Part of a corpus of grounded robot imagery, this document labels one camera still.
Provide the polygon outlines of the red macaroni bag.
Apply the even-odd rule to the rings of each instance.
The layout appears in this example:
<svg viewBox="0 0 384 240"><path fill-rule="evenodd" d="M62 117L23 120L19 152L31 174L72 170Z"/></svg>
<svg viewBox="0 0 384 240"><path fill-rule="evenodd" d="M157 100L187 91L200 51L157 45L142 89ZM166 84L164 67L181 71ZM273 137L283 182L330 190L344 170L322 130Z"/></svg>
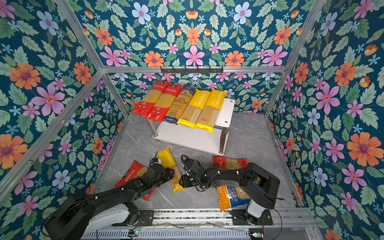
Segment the red macaroni bag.
<svg viewBox="0 0 384 240"><path fill-rule="evenodd" d="M148 168L143 166L137 161L133 161L130 168L126 171L124 176L115 184L115 188L124 186L127 182L143 176L148 171Z"/></svg>

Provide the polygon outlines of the red spaghetti bag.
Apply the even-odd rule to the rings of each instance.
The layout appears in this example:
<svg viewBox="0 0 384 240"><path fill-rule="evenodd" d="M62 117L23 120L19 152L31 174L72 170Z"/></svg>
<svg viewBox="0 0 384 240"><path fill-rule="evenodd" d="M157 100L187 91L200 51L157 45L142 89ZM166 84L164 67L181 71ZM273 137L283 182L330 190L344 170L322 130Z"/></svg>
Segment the red spaghetti bag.
<svg viewBox="0 0 384 240"><path fill-rule="evenodd" d="M181 90L182 86L180 85L168 85L146 116L146 119L161 123Z"/></svg>
<svg viewBox="0 0 384 240"><path fill-rule="evenodd" d="M145 97L131 111L131 114L147 116L169 85L169 82L161 80L157 81L145 95Z"/></svg>

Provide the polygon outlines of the yellow Pastatime spaghetti bag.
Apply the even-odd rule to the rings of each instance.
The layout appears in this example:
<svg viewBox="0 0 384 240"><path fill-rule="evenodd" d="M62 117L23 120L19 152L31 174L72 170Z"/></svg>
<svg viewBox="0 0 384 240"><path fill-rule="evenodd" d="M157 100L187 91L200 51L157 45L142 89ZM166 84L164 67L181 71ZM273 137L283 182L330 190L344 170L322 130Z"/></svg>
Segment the yellow Pastatime spaghetti bag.
<svg viewBox="0 0 384 240"><path fill-rule="evenodd" d="M196 90L177 124L194 129L210 94L210 91Z"/></svg>

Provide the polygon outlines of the amber blue spaghetti bag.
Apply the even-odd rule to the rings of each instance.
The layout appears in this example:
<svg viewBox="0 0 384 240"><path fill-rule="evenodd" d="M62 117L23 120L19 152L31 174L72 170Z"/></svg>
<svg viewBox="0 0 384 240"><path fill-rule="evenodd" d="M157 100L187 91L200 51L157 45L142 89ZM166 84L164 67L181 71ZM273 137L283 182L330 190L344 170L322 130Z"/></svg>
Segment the amber blue spaghetti bag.
<svg viewBox="0 0 384 240"><path fill-rule="evenodd" d="M178 120L190 103L192 97L196 93L196 90L197 89L193 87L183 86L182 90L179 92L178 96L163 118L163 122L177 124Z"/></svg>

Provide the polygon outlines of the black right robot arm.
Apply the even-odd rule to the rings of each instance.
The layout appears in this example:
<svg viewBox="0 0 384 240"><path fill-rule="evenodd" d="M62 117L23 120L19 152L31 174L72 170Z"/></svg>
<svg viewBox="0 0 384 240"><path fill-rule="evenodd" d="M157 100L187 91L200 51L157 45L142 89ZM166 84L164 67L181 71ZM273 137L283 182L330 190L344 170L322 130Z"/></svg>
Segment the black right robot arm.
<svg viewBox="0 0 384 240"><path fill-rule="evenodd" d="M249 163L246 167L237 170L220 170L218 168L204 168L200 162L181 155L183 169L179 184L183 188L196 188L204 192L210 187L239 187L250 198L247 210L243 215L234 212L236 218L242 218L252 225L260 223L266 210L275 208L278 197L280 180L260 166Z"/></svg>

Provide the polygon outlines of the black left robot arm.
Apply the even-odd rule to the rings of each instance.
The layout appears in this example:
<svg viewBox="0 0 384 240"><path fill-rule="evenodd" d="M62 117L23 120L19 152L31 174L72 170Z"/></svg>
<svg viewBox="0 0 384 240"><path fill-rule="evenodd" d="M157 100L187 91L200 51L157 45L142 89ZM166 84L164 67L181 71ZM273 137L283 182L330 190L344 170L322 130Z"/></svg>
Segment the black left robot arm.
<svg viewBox="0 0 384 240"><path fill-rule="evenodd" d="M52 240L79 240L89 232L122 223L129 215L138 214L133 201L169 182L174 173L170 168L154 164L143 176L121 187L92 195L73 194L44 220L45 234Z"/></svg>

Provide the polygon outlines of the small red pasta bag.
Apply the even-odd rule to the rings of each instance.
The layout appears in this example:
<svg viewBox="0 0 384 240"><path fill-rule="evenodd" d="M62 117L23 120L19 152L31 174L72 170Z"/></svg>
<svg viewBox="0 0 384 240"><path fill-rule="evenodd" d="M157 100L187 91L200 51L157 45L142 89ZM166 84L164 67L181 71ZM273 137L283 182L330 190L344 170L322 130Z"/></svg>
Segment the small red pasta bag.
<svg viewBox="0 0 384 240"><path fill-rule="evenodd" d="M237 170L248 165L247 159L230 159L226 157L213 157L213 167L220 170Z"/></svg>

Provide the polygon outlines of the blue orange pasta bag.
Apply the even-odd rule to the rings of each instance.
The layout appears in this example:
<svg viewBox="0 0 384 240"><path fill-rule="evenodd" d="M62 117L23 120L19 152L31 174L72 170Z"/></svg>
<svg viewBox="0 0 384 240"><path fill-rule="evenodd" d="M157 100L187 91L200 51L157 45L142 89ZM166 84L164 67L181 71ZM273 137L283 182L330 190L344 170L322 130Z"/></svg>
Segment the blue orange pasta bag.
<svg viewBox="0 0 384 240"><path fill-rule="evenodd" d="M244 178L234 180L214 181L219 196L219 207L221 211L233 209L238 206L247 205L252 198L243 190L240 185Z"/></svg>

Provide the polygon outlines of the white two-tier shelf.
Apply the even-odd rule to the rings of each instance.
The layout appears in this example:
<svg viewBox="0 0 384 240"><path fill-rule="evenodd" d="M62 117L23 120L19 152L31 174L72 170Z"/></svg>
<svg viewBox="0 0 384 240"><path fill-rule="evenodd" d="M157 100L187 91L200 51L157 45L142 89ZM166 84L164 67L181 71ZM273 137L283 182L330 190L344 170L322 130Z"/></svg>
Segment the white two-tier shelf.
<svg viewBox="0 0 384 240"><path fill-rule="evenodd" d="M235 100L224 100L212 133L167 122L162 122L157 127L151 120L147 120L147 123L151 128L153 138L157 141L222 156L228 141L234 107Z"/></svg>

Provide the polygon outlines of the aluminium front rail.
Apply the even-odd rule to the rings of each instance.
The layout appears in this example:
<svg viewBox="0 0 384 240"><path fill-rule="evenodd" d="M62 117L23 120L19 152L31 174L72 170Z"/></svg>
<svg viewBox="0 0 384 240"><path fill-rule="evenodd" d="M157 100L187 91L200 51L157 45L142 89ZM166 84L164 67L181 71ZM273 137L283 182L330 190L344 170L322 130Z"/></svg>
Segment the aluminium front rail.
<svg viewBox="0 0 384 240"><path fill-rule="evenodd" d="M317 227L315 218L308 208L277 208L269 210L273 220L272 226L234 226L230 210L220 211L220 209L147 209L155 211L152 228L310 228ZM107 219L95 217L90 221L90 226L86 232L108 228L128 228L123 220L122 223L112 223L112 218L121 217L122 211L113 209Z"/></svg>

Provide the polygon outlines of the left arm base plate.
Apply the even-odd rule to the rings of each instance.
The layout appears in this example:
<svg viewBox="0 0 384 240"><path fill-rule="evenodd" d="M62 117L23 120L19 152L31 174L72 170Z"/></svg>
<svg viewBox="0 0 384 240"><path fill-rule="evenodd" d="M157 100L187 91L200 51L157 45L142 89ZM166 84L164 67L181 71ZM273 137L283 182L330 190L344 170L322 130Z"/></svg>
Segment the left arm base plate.
<svg viewBox="0 0 384 240"><path fill-rule="evenodd" d="M125 223L133 227L151 226L154 220L155 211L153 210L137 210L128 215Z"/></svg>

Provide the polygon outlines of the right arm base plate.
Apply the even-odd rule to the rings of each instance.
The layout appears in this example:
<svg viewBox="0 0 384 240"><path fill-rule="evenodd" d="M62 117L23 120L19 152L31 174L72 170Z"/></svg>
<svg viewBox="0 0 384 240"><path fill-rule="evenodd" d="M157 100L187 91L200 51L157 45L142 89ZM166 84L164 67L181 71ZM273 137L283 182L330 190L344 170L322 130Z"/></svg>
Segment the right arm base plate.
<svg viewBox="0 0 384 240"><path fill-rule="evenodd" d="M264 210L260 218L253 217L247 210L230 210L234 226L272 226L271 212Z"/></svg>

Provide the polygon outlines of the black hook rail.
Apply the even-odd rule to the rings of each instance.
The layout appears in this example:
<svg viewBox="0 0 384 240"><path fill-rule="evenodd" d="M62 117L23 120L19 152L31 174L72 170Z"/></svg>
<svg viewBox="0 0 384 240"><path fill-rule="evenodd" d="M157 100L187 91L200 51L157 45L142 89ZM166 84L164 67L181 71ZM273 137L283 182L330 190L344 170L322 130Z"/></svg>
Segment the black hook rail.
<svg viewBox="0 0 384 240"><path fill-rule="evenodd" d="M160 67L163 74L221 74L223 67Z"/></svg>

